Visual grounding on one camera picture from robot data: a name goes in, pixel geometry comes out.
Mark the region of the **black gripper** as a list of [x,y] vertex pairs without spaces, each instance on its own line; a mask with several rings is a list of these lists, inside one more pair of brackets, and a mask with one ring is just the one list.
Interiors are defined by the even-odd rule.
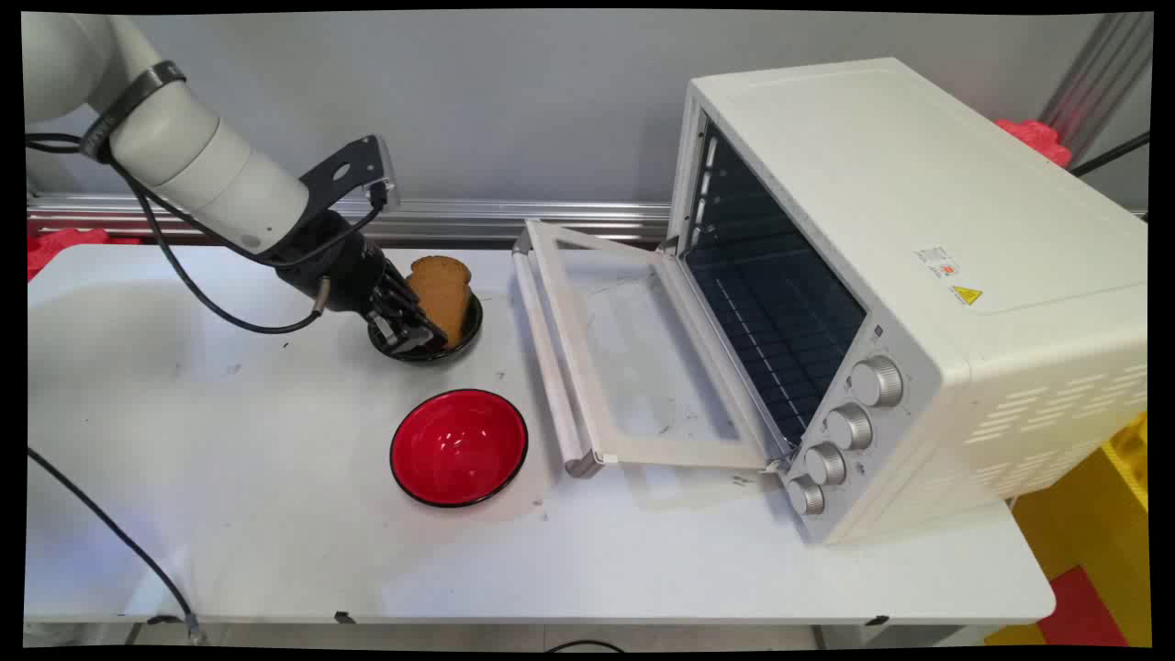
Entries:
[[330,279],[327,309],[368,315],[368,340],[387,357],[423,357],[443,350],[448,336],[427,317],[419,298],[400,274],[387,274],[385,252],[360,232],[307,256],[350,228],[340,213],[320,213],[271,249],[280,279],[318,296],[318,279]]

